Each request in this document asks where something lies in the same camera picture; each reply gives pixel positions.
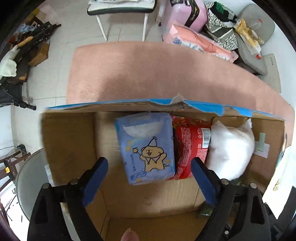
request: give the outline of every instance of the torn cardboard edge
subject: torn cardboard edge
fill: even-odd
[[[196,109],[197,111],[205,112],[205,113],[215,113],[218,116],[226,116],[226,115],[243,115],[247,117],[255,117],[255,118],[262,118],[261,116],[264,116],[264,119],[267,119],[268,117],[271,117],[272,120],[277,118],[278,120],[284,120],[283,118],[279,116],[275,116],[269,113],[256,111],[256,110],[249,110],[242,107],[236,107],[231,105],[222,105],[222,104],[216,104],[216,103],[208,103],[208,102],[201,102],[201,101],[189,101],[185,100],[183,96],[178,94],[172,99],[136,99],[136,100],[118,100],[118,101],[103,101],[103,102],[89,102],[89,103],[79,103],[79,104],[68,104],[68,105],[61,105],[61,106],[54,106],[50,107],[47,110],[55,111],[66,111],[69,112],[70,110],[75,112],[81,112],[81,109],[85,107],[92,106],[93,108],[89,108],[86,110],[86,112],[89,112],[91,109],[96,111],[95,106],[97,105],[108,105],[108,109],[110,109],[110,104],[113,104],[113,107],[122,107],[123,105],[141,105],[141,103],[150,103],[151,107],[157,106],[157,111],[165,111],[168,109],[169,106],[170,110],[191,110]],[[114,111],[125,111],[124,109],[120,108],[120,110],[114,110]],[[143,110],[142,108],[135,108],[135,111],[148,111]]]

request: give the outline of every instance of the plastic bag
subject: plastic bag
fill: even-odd
[[[250,53],[256,55],[258,59],[261,59],[261,47],[259,43],[263,44],[264,42],[258,37],[256,32],[246,25],[244,19],[239,19],[234,29],[240,35]]]
[[[21,33],[21,34],[24,34],[24,33],[27,33],[27,32],[32,32],[32,31],[34,31],[36,28],[37,28],[37,25],[27,25],[27,24],[22,23],[22,24],[18,27],[17,32],[19,32],[19,33]]]
[[[245,171],[255,149],[251,119],[239,128],[217,121],[211,127],[211,141],[206,167],[222,179],[234,180]]]
[[[202,52],[212,53],[226,61],[233,63],[238,55],[235,51],[228,51],[222,48],[214,40],[194,32],[190,28],[173,22],[169,31],[165,33],[163,41],[168,44],[178,44]]]
[[[116,119],[120,153],[129,184],[167,180],[175,174],[172,118],[139,113]]]

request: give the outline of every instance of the pink bag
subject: pink bag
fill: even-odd
[[[215,41],[176,22],[171,24],[169,31],[163,36],[163,41],[168,44],[179,44],[199,51],[209,52],[231,63],[238,58],[235,51],[230,52]]]
[[[173,21],[199,32],[207,22],[207,11],[202,0],[166,0],[161,20],[164,35]]]

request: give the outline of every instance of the cardboard box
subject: cardboard box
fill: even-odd
[[[252,117],[255,140],[258,141],[261,132],[265,133],[265,143],[270,148],[267,158],[252,156],[243,181],[255,182],[264,192],[273,176],[286,143],[283,119],[206,102],[170,103],[171,99],[98,102],[52,107],[43,113],[43,144],[56,185],[79,178],[98,157],[107,158],[107,176],[94,202],[86,208],[97,231],[107,241],[120,240],[128,228],[141,241],[195,240],[207,222],[207,217],[195,212],[204,197],[194,178],[139,186],[128,184],[114,126],[119,116],[161,111],[211,123],[220,120],[233,127]]]
[[[43,41],[35,57],[32,58],[32,60],[29,62],[29,65],[36,67],[38,64],[48,59],[48,51],[49,51],[49,43]]]

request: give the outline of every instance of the cartoon dog illustration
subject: cartoon dog illustration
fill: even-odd
[[[145,162],[145,171],[149,172],[152,169],[163,170],[167,164],[163,160],[167,154],[161,147],[157,146],[157,138],[153,137],[149,144],[141,149],[140,159]],[[138,149],[134,148],[133,153],[138,153]]]

